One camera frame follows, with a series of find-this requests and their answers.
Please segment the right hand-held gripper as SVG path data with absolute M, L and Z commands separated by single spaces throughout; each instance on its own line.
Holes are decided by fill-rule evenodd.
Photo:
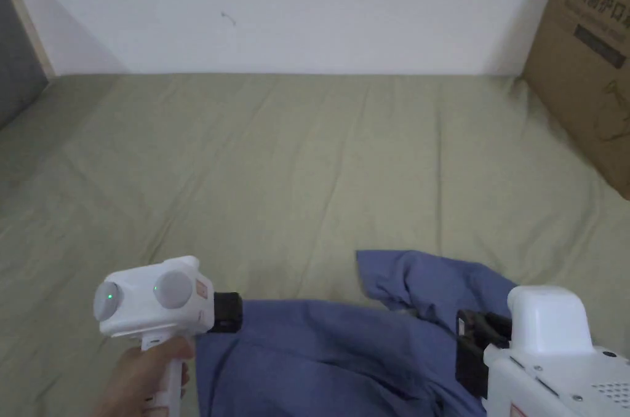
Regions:
M 487 416 L 629 415 L 629 360 L 593 344 L 574 293 L 519 286 L 507 306 L 457 312 L 455 376 Z

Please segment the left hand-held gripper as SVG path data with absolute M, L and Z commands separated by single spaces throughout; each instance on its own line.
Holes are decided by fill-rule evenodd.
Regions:
M 188 255 L 109 274 L 96 289 L 94 316 L 103 335 L 139 340 L 144 352 L 176 336 L 236 333 L 243 303 L 236 292 L 216 292 Z M 143 416 L 180 416 L 182 364 L 168 365 Z

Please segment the person's left hand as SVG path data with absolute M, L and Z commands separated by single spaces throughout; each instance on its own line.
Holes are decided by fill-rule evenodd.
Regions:
M 147 351 L 133 347 L 117 362 L 102 397 L 91 416 L 143 416 L 144 400 L 153 395 L 167 367 L 174 360 L 183 361 L 180 395 L 189 381 L 187 361 L 195 357 L 191 340 L 176 336 Z

